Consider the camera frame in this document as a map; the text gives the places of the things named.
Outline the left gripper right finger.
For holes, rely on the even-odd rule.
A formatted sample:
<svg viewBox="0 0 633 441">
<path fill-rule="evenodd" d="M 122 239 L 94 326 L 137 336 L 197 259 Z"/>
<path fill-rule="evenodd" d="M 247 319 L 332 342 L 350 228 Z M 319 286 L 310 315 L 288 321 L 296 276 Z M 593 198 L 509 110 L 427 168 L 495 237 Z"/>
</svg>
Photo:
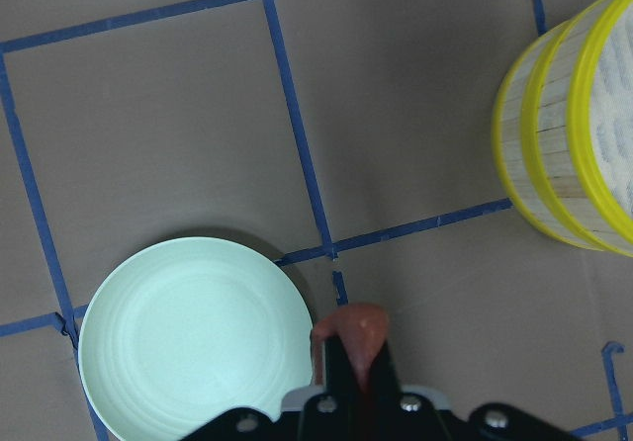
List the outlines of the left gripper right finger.
<svg viewBox="0 0 633 441">
<path fill-rule="evenodd" d="M 389 344 L 385 342 L 372 362 L 368 377 L 363 426 L 367 440 L 387 440 L 400 408 L 401 386 Z"/>
</svg>

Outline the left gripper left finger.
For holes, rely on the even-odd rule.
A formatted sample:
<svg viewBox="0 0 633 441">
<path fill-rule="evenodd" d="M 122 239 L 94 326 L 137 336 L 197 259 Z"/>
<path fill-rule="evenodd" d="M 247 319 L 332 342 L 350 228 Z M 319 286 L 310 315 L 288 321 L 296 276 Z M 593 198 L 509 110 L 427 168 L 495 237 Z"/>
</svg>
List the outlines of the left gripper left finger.
<svg viewBox="0 0 633 441">
<path fill-rule="evenodd" d="M 323 343 L 325 393 L 318 400 L 318 427 L 322 440 L 363 440 L 365 398 L 349 357 L 338 336 Z"/>
</svg>

